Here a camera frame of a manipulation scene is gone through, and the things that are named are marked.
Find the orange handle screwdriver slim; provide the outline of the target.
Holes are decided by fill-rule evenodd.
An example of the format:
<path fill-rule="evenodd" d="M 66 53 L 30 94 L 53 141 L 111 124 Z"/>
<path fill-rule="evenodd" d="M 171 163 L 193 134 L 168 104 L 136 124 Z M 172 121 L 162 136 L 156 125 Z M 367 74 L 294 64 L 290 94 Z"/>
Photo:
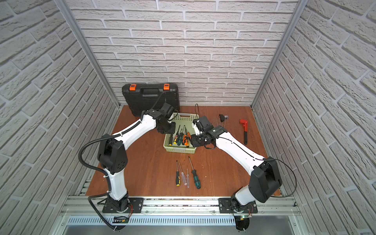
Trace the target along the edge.
<path fill-rule="evenodd" d="M 186 129 L 186 127 L 185 127 L 185 135 L 183 136 L 183 144 L 185 146 L 189 146 L 189 137 L 187 135 L 187 129 Z"/>

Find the black yellow dotted screwdriver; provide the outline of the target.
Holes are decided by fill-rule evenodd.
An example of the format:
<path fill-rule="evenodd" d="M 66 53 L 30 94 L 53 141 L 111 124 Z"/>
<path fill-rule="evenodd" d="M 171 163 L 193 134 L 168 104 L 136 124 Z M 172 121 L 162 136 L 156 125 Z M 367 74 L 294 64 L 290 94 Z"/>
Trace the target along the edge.
<path fill-rule="evenodd" d="M 169 137 L 169 141 L 168 141 L 168 145 L 169 145 L 169 146 L 172 146 L 172 144 L 173 144 L 173 139 L 174 139 L 174 135 L 171 134 L 170 137 Z"/>

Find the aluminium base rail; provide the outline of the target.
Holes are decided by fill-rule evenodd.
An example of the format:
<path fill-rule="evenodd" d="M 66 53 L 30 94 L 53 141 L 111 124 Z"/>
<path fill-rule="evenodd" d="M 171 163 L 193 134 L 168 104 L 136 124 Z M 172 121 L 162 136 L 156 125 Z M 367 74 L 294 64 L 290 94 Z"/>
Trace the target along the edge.
<path fill-rule="evenodd" d="M 86 196 L 69 196 L 65 201 L 61 214 L 97 215 Z M 132 215 L 301 215 L 292 197 L 270 198 L 266 203 L 256 202 L 258 213 L 220 213 L 218 199 L 220 197 L 183 197 L 183 196 L 145 196 L 141 213 Z"/>

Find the orange black stubby screwdriver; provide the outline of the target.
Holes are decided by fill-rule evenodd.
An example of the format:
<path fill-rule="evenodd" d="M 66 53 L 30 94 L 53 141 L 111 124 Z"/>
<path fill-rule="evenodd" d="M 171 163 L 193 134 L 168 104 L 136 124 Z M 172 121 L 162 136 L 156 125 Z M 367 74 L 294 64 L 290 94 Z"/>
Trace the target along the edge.
<path fill-rule="evenodd" d="M 182 144 L 183 144 L 183 145 L 185 145 L 186 139 L 187 139 L 187 135 L 184 135 L 184 136 L 183 136 L 183 140 L 182 140 Z"/>

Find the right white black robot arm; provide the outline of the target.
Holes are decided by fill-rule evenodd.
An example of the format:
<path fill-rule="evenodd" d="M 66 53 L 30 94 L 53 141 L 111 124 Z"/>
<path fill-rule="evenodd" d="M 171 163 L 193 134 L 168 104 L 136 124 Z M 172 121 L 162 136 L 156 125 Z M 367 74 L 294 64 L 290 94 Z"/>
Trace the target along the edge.
<path fill-rule="evenodd" d="M 192 123 L 195 134 L 192 135 L 194 147 L 212 144 L 235 159 L 250 175 L 247 186 L 239 189 L 231 197 L 230 208 L 239 213 L 246 210 L 254 202 L 266 202 L 282 185 L 277 161 L 253 152 L 236 140 L 222 126 L 214 127 L 206 116 L 194 119 Z"/>

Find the black mounting plate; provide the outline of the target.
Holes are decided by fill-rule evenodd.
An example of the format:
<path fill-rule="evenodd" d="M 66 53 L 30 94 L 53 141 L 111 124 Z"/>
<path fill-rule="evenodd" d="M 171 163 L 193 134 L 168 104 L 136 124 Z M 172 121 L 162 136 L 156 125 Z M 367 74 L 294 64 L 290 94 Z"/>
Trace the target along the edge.
<path fill-rule="evenodd" d="M 103 204 L 103 213 L 141 213 L 143 208 L 144 198 L 142 197 L 130 197 L 122 199 L 121 201 L 115 201 L 112 198 L 105 199 Z"/>
<path fill-rule="evenodd" d="M 235 198 L 223 197 L 218 199 L 218 203 L 220 213 L 258 213 L 255 201 L 251 201 L 246 205 L 241 205 Z"/>

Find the black plastic tool case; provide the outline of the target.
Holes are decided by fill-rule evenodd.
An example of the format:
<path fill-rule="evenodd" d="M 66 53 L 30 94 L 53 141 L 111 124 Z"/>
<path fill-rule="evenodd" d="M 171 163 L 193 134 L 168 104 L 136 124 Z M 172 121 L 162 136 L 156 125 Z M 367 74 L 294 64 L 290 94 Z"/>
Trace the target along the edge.
<path fill-rule="evenodd" d="M 139 117 L 142 111 L 160 109 L 164 103 L 180 111 L 179 90 L 175 83 L 125 84 L 122 94 L 132 114 Z"/>

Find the clear handle screwdriver small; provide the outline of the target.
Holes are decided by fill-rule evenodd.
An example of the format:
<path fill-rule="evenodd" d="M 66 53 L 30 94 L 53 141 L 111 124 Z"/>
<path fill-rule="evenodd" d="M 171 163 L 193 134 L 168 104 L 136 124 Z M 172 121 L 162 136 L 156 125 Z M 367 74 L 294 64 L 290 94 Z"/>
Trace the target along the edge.
<path fill-rule="evenodd" d="M 188 168 L 187 168 L 186 180 L 187 180 L 187 188 L 190 188 L 190 176 L 189 176 Z"/>

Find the red pipe wrench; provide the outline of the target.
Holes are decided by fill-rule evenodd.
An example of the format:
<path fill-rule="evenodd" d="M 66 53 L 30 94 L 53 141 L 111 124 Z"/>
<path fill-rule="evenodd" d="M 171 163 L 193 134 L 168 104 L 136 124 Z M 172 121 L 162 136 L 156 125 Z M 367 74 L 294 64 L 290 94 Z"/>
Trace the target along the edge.
<path fill-rule="evenodd" d="M 243 126 L 244 129 L 244 145 L 248 144 L 248 120 L 240 119 L 240 124 Z"/>

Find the light green plastic bin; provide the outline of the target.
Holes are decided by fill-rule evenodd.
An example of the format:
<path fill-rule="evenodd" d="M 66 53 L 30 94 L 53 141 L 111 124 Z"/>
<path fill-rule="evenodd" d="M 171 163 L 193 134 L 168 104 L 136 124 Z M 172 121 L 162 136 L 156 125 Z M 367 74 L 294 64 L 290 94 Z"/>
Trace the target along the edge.
<path fill-rule="evenodd" d="M 171 118 L 174 118 L 172 122 L 175 122 L 176 128 L 175 132 L 173 134 L 173 140 L 172 140 L 172 145 L 169 145 L 170 141 L 170 134 L 165 134 L 164 137 L 164 143 L 163 147 L 167 152 L 175 152 L 175 153 L 185 153 L 185 154 L 194 154 L 196 151 L 196 148 L 193 147 L 191 141 L 189 141 L 189 144 L 186 146 L 184 144 L 175 144 L 174 139 L 176 136 L 176 132 L 178 133 L 190 133 L 191 136 L 196 135 L 195 129 L 193 127 L 193 121 L 194 119 L 198 118 L 198 115 L 196 114 L 188 114 L 188 113 L 173 113 L 171 115 Z"/>

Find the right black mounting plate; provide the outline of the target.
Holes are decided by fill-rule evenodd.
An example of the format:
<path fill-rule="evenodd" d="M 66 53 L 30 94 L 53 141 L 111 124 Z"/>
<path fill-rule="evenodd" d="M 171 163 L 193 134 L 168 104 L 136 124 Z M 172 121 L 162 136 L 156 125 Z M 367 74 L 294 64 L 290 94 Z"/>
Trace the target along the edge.
<path fill-rule="evenodd" d="M 218 203 L 220 213 L 258 213 L 255 201 L 251 201 L 246 205 L 241 205 L 235 198 L 223 197 L 218 199 Z"/>

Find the small black metal clamp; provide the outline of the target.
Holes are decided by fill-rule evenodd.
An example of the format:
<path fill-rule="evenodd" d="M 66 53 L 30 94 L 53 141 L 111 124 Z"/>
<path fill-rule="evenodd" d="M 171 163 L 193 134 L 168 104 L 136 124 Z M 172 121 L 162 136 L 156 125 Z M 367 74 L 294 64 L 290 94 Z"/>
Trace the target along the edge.
<path fill-rule="evenodd" d="M 223 115 L 223 114 L 219 114 L 219 118 L 220 118 L 221 122 L 225 122 L 226 120 L 229 119 L 229 117 L 227 115 Z"/>

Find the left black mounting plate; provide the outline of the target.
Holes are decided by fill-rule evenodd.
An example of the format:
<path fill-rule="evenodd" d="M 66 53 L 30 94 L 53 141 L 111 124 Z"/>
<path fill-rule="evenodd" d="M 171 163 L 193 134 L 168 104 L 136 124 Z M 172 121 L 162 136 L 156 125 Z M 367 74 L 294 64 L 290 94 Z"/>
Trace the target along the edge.
<path fill-rule="evenodd" d="M 130 197 L 122 199 L 121 201 L 115 201 L 112 198 L 105 199 L 103 204 L 103 213 L 141 213 L 143 208 L 144 198 L 142 197 Z"/>

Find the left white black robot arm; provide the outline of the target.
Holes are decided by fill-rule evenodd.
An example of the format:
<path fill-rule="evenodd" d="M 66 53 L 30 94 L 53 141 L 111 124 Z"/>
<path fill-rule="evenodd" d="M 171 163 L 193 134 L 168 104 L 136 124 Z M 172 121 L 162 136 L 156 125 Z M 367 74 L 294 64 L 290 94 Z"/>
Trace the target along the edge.
<path fill-rule="evenodd" d="M 159 109 L 143 111 L 140 118 L 127 128 L 114 135 L 104 135 L 99 144 L 98 160 L 108 183 L 108 196 L 105 205 L 117 212 L 125 212 L 130 206 L 129 194 L 125 186 L 124 169 L 128 164 L 127 149 L 145 133 L 157 129 L 162 134 L 175 131 L 173 114 L 175 109 L 164 103 Z"/>

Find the green black large screwdriver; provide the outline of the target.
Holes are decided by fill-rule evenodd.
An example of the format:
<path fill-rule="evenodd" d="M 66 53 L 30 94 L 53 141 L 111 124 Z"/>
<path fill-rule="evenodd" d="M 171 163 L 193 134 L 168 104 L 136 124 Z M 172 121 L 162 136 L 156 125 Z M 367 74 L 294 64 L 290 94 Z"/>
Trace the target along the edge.
<path fill-rule="evenodd" d="M 190 162 L 190 165 L 191 165 L 191 168 L 192 168 L 192 174 L 193 174 L 193 180 L 194 180 L 194 185 L 197 189 L 201 189 L 201 182 L 199 180 L 199 177 L 197 175 L 197 172 L 196 170 L 194 169 L 193 167 L 193 164 L 192 164 L 192 161 L 191 161 L 191 158 L 189 157 L 189 162 Z"/>

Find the clear handle screwdriver large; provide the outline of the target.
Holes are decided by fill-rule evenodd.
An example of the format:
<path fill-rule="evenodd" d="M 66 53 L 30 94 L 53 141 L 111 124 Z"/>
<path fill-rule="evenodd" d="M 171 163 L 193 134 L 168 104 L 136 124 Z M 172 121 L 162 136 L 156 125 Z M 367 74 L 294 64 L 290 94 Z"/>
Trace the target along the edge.
<path fill-rule="evenodd" d="M 184 172 L 183 172 L 183 169 L 182 169 L 182 167 L 181 167 L 180 162 L 179 162 L 178 164 L 179 164 L 179 167 L 180 167 L 180 171 L 181 171 L 181 176 L 182 176 L 182 179 L 183 179 L 183 183 L 184 183 L 185 186 L 187 186 L 187 185 L 188 185 L 188 183 L 187 183 L 187 178 L 186 178 L 186 176 L 185 176 L 185 174 L 184 174 Z"/>

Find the yellow black short screwdriver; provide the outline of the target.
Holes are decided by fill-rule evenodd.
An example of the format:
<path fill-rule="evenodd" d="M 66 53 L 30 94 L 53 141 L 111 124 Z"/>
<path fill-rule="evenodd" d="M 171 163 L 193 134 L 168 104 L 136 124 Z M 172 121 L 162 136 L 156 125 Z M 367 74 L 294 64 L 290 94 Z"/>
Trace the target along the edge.
<path fill-rule="evenodd" d="M 178 168 L 178 161 L 176 161 L 176 175 L 175 175 L 175 183 L 176 186 L 180 186 L 181 180 L 180 180 L 180 175 L 179 175 L 179 168 Z"/>

